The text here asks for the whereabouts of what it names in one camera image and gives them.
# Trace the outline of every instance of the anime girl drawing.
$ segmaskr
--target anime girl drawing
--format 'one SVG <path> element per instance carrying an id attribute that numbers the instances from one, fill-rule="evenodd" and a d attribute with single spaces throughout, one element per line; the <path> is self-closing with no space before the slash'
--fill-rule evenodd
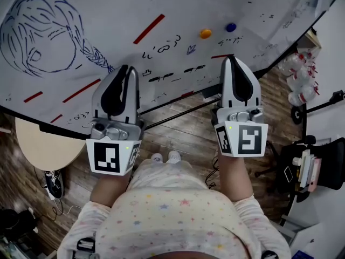
<path id="1" fill-rule="evenodd" d="M 14 69 L 35 77 L 77 69 L 79 53 L 114 70 L 84 37 L 81 17 L 66 0 L 17 0 L 0 27 L 0 51 Z"/>

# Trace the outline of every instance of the red marker line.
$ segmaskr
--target red marker line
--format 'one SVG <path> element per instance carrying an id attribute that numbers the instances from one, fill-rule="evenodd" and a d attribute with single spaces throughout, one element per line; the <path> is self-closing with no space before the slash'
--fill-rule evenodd
<path id="1" fill-rule="evenodd" d="M 97 79 L 97 80 L 93 81 L 92 83 L 88 84 L 87 86 L 83 87 L 81 90 L 76 91 L 75 94 L 69 96 L 66 100 L 63 100 L 63 103 L 68 102 L 69 100 L 71 100 L 72 98 L 74 98 L 75 96 L 77 96 L 78 94 L 83 92 L 84 90 L 87 90 L 88 88 L 90 88 L 91 86 L 99 83 L 100 81 L 101 81 L 101 79 Z"/>
<path id="2" fill-rule="evenodd" d="M 185 94 L 182 94 L 181 97 L 185 97 L 185 96 L 188 96 L 188 95 L 191 95 L 194 93 L 194 90 L 193 91 L 190 91 L 190 92 L 187 92 Z"/>
<path id="3" fill-rule="evenodd" d="M 32 99 L 34 99 L 34 98 L 36 98 L 37 96 L 40 96 L 40 95 L 42 95 L 42 94 L 43 94 L 42 91 L 37 92 L 36 94 L 34 94 L 34 95 L 28 97 L 27 99 L 25 99 L 24 102 L 27 103 L 28 101 L 31 101 Z"/>
<path id="4" fill-rule="evenodd" d="M 138 37 L 134 40 L 134 44 L 138 44 L 162 19 L 165 15 L 159 15 Z"/>
<path id="5" fill-rule="evenodd" d="M 233 54 L 220 54 L 219 56 L 213 56 L 211 58 L 225 58 L 227 56 L 233 56 Z"/>
<path id="6" fill-rule="evenodd" d="M 55 119 L 51 120 L 50 123 L 54 123 L 56 120 L 58 120 L 59 118 L 61 118 L 63 115 L 60 114 L 59 116 L 57 116 Z"/>

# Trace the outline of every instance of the white sneaker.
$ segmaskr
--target white sneaker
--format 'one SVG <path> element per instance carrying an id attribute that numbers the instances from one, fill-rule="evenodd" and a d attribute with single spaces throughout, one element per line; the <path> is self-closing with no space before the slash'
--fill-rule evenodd
<path id="1" fill-rule="evenodd" d="M 177 151 L 171 151 L 168 154 L 168 161 L 167 163 L 178 163 L 179 161 L 181 161 L 181 155 L 179 154 L 179 152 Z"/>
<path id="2" fill-rule="evenodd" d="M 163 162 L 163 156 L 160 153 L 154 153 L 151 159 L 157 162 Z"/>

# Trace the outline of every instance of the whiteboard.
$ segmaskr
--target whiteboard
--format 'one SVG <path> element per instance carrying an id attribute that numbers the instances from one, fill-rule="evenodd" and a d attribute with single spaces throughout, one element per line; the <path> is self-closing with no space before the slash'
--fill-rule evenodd
<path id="1" fill-rule="evenodd" d="M 89 134 L 92 94 L 122 64 L 138 71 L 140 111 L 146 111 L 217 85 L 228 54 L 252 71 L 269 67 L 331 1 L 0 3 L 0 105 Z M 232 32 L 225 29 L 230 23 Z M 204 29 L 211 30 L 209 38 L 200 37 Z"/>

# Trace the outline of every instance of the shoe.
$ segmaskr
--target shoe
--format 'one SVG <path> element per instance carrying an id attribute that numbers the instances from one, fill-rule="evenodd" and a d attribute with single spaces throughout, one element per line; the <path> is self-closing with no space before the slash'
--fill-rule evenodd
<path id="1" fill-rule="evenodd" d="M 163 156 L 160 153 L 154 153 L 151 159 L 157 162 L 163 162 Z"/>
<path id="2" fill-rule="evenodd" d="M 63 177 L 61 175 L 61 171 L 45 171 L 44 175 L 49 192 L 56 199 L 61 199 L 64 194 Z"/>
<path id="3" fill-rule="evenodd" d="M 168 161 L 167 163 L 177 163 L 181 161 L 181 155 L 177 151 L 171 151 L 168 154 Z"/>

